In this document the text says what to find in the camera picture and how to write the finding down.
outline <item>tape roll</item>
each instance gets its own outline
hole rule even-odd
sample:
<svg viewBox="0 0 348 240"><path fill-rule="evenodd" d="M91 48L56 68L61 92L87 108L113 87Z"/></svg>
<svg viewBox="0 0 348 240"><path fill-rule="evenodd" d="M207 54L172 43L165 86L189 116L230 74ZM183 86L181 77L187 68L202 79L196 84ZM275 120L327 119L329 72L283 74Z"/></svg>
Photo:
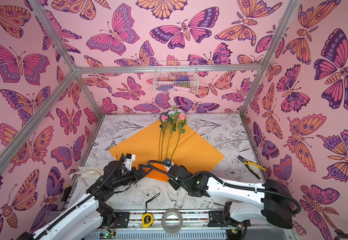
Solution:
<svg viewBox="0 0 348 240"><path fill-rule="evenodd" d="M166 218L170 215L174 215L176 216L177 218L179 218L179 226L175 229L170 229L166 226ZM183 218L182 218L182 214L176 210L176 209L168 209L163 215L162 215L162 220L161 220L161 223L162 223L162 228L163 230L165 230L166 233L169 233L169 234L177 234L179 233L179 231L181 230L182 228L182 225L183 225Z"/></svg>

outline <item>yellow and black pliers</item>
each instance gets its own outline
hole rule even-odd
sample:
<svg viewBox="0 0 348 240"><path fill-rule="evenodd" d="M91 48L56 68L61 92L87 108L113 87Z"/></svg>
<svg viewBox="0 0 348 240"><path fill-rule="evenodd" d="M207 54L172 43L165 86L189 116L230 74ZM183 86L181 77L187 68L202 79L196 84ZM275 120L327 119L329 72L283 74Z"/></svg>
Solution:
<svg viewBox="0 0 348 240"><path fill-rule="evenodd" d="M258 167L259 169L262 169L262 170L264 170L264 171L266 171L266 168L263 168L262 166L256 164L255 162L251 162L250 160L248 160L248 159L246 159L246 158L244 158L243 156L240 156L240 155L238 156L238 159L239 159L241 162L244 163L244 165L247 167L247 169L248 169L252 174L254 174L258 179L261 179L261 177L260 177L258 174L256 174L256 172L254 172L253 169L251 169L251 167L249 166L249 164L254 165L254 166L256 166L256 167Z"/></svg>

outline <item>screwdriver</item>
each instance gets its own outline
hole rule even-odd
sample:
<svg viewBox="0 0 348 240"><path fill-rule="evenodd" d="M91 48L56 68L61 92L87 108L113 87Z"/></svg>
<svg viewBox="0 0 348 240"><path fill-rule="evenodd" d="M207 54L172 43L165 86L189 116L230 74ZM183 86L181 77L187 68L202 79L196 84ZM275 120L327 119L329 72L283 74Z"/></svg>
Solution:
<svg viewBox="0 0 348 240"><path fill-rule="evenodd" d="M59 204L58 214L56 215L57 217L59 216L59 212L61 211L61 209L64 208L64 204L66 203L67 198L68 198L69 195L70 195L71 189L72 189L71 186L67 186L67 187L64 189L63 197L62 197L62 200L61 200L61 204Z"/></svg>

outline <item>pink wall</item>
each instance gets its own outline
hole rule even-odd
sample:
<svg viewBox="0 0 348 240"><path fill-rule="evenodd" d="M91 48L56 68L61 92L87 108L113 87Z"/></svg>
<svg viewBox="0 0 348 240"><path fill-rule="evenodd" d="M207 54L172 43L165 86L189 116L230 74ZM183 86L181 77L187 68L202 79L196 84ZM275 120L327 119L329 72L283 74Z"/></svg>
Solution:
<svg viewBox="0 0 348 240"><path fill-rule="evenodd" d="M68 38L63 34L61 34L61 37L68 39L68 44L72 46L72 48L69 48L71 55L75 58L75 63L82 67L90 66L85 61L85 55L100 60L104 66L117 66L114 61L119 59L124 59L128 62L128 65L137 64L133 61L135 60L133 57L141 57L140 50L145 41L149 42L153 57L158 61L165 61L167 55L175 55L178 60L187 60L189 55L198 55L207 62L210 54L213 55L216 52L216 55L218 55L221 53L216 50L221 43L228 45L227 48L231 51L230 56L221 53L225 61L216 61L212 64L228 64L228 59L232 64L238 63L237 56L240 54L249 57L253 55L261 59L260 55L265 54L270 40L270 37L264 37L272 35L272 33L267 32L273 31L273 25L277 25L286 7L286 1L268 0L266 4L269 12L271 12L270 14L250 14L249 10L244 7L240 8L235 0L223 1L223 3L214 0L203 0L201 4L197 1L181 0L175 7L175 11L167 9L171 12L169 16L161 15L159 17L159 13L156 13L155 17L152 10L143 5L144 1L141 0L107 1L108 4L101 1L102 6L94 2L95 13L91 9L89 11L91 14L82 13L82 8L78 11L71 10L73 5L68 3L57 5L53 4L56 1L49 0L45 2L48 2L45 9L52 12L53 17L64 29L73 33ZM122 24L117 11L118 7L122 7L120 11L124 11L124 14L127 15L126 18L131 19L130 22L126 20ZM205 9L208 9L207 14L213 21L199 25L197 21L191 21L194 16ZM237 16L237 12L242 16L241 19ZM200 14L198 19L203 19L202 16L203 14ZM181 30L181 24L177 24L178 22L184 22L184 27L188 27L192 33L189 33L189 30ZM163 27L154 30L160 26L170 25L174 27ZM123 43L116 38L111 39L109 28L117 33L117 39L120 39ZM231 31L225 31L229 28L234 28L232 31L235 32L231 37ZM172 36L166 43L162 43L164 42L162 38L157 37L158 32L161 31L165 31L168 36ZM113 41L114 48L110 48L110 41ZM141 64L153 65L153 61L150 61L149 57L142 58L143 63Z"/></svg>
<svg viewBox="0 0 348 240"><path fill-rule="evenodd" d="M316 9L318 5L313 0L302 0L301 4L302 11L311 7ZM270 178L288 182L286 188L302 204L303 209L295 218L296 225L300 225L300 233L304 233L301 227L307 232L301 239L333 239L336 236L335 227L348 233L348 68L340 71L341 80L329 84L325 81L348 66L348 3L340 2L315 24L311 22L302 26L297 15L298 11L284 38L284 53L277 52L280 55L274 58L276 65L282 66L281 73L270 82L264 78L262 92L257 96L259 113L249 108L246 116L250 118L251 136L258 141L261 160L272 170ZM307 29L309 35L298 36L299 29ZM307 47L304 43L308 37L312 41L306 41ZM302 42L292 49L296 52L294 55L287 49L289 42ZM335 64L337 70L325 68L323 60L327 61L326 66ZM289 88L293 90L284 87L283 81L293 85ZM328 88L334 86L338 91L331 95ZM327 98L330 96L333 99L332 96L340 94L343 95L342 100L338 98L331 105ZM290 96L293 101L288 110L288 105L283 103ZM273 110L270 117L267 116L268 110ZM270 132L267 132L269 118L271 125L274 123L276 127L273 127L274 131L269 129Z"/></svg>
<svg viewBox="0 0 348 240"><path fill-rule="evenodd" d="M202 108L194 107L194 110L189 111L193 113L197 111L210 113L239 112L256 73L256 71L246 71L244 73L240 71L210 72L207 76L200 78L199 85L201 87L198 94L169 93L167 95L168 100L164 100L164 102L168 102L170 106L196 105ZM139 114L166 112L172 109L166 105L168 108L166 106L166 109L160 108L159 112L158 110L157 112L153 110L149 111L151 109L149 107L152 106L151 102L162 102L159 96L154 93L152 85L153 77L154 73L144 73L141 75L141 79L138 79L137 75L133 73L123 73L118 76L103 76L100 74L82 75L85 82L92 85L89 87L89 90L93 93L96 102L100 106L105 106L103 99L105 101L107 98L111 100L111 103L107 101L109 109L104 111L104 113L131 113L130 110L127 110L130 108L132 113ZM131 91L131 94L129 94L123 84L125 84L129 91L133 88L134 92ZM144 111L140 110L141 108L138 106L146 103L149 105L143 106Z"/></svg>
<svg viewBox="0 0 348 240"><path fill-rule="evenodd" d="M19 131L25 123L18 115L18 111L21 111L23 119L26 120L28 114L35 110L31 107L31 104L25 105L26 102L31 103L31 100L34 99L37 108L39 108L45 98L58 85L57 72L59 72L59 75L68 73L63 61L60 59L57 62L55 51L42 50L43 33L35 14L26 7L23 1L10 1L10 4L17 7L5 7L8 11L20 12L21 17L19 18L24 22L24 25L13 25L10 30L13 31L13 28L16 28L18 33L10 32L12 34L9 34L0 24L0 60L2 60L0 61L0 69L3 74L3 77L0 74L0 152L4 149L10 137L12 138L13 134ZM23 76L20 76L19 67L16 65L20 62L16 60L17 54L22 57L20 64L24 66ZM30 84L26 80L26 75L31 76L32 73L38 77L33 77L35 81ZM16 239L24 231L30 231L34 219L46 205L43 199L47 199L47 194L52 197L49 199L49 204L46 205L47 208L54 209L56 205L59 205L62 197L60 191L63 191L69 185L68 175L71 170L77 168L79 160L72 161L71 165L65 169L62 161L58 162L56 158L52 158L53 150L61 146L68 147L66 144L71 145L79 136L83 136L85 140L82 146L79 146L83 154L87 147L85 126L89 131L93 131L95 127L95 123L90 124L87 116L83 113L85 108L90 108L83 93L79 94L78 104L80 109L75 106L72 97L69 98L68 94L63 100L57 102L51 109L50 115L43 119L34 134L29 137L25 151L21 154L18 153L15 157L17 165L14 166L13 163L10 163L2 172L0 176L0 239ZM68 135L65 134L56 108L60 108L63 112L66 112L66 108L68 108L70 114L73 109L74 114L81 110L82 116L76 133L72 131ZM48 187L47 192L47 179L52 168L54 170L51 172L53 177L51 179L54 179L54 184L56 184L53 193L51 193L53 190L51 187ZM33 175L32 178L28 179L28 185L33 194L23 194L21 196L23 201L27 202L29 200L32 204L23 207L22 202L15 201L14 198L31 173Z"/></svg>

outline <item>white wire basket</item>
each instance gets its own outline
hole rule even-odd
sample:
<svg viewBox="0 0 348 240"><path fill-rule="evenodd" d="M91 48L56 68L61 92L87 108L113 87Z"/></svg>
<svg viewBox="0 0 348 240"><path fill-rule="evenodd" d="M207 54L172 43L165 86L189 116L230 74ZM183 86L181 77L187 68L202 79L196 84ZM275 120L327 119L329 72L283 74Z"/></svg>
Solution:
<svg viewBox="0 0 348 240"><path fill-rule="evenodd" d="M176 62L189 64L189 61ZM168 61L155 62L152 82L155 93L198 93L198 62L193 62L193 65L170 66L170 69L167 68L167 63Z"/></svg>

